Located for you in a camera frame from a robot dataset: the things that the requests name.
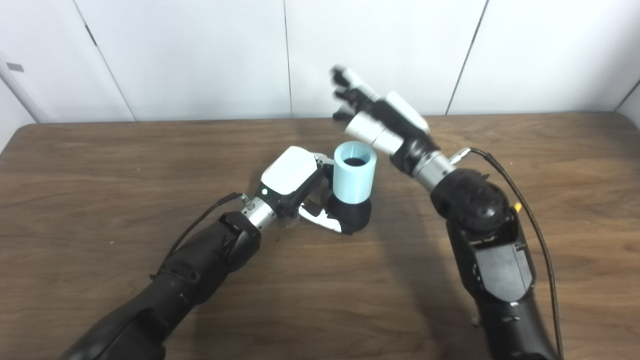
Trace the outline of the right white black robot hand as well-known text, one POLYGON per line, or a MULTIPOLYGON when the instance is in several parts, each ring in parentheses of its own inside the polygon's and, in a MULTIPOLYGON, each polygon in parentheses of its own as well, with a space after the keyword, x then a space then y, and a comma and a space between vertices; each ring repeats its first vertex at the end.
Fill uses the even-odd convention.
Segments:
POLYGON ((409 176, 415 175, 430 153, 439 151, 425 119, 396 92, 380 95, 339 64, 331 75, 333 95, 343 102, 333 118, 346 123, 346 134, 386 153, 409 176))

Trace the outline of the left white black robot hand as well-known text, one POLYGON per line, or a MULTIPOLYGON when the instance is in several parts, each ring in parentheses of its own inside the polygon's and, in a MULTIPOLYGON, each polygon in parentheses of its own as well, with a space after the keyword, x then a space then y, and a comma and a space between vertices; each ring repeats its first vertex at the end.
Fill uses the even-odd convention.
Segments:
POLYGON ((329 178, 334 160, 324 153, 313 153, 300 146, 288 147, 262 173, 254 198, 243 213, 263 231, 276 219, 296 224, 302 218, 342 234, 338 219, 308 197, 329 178))

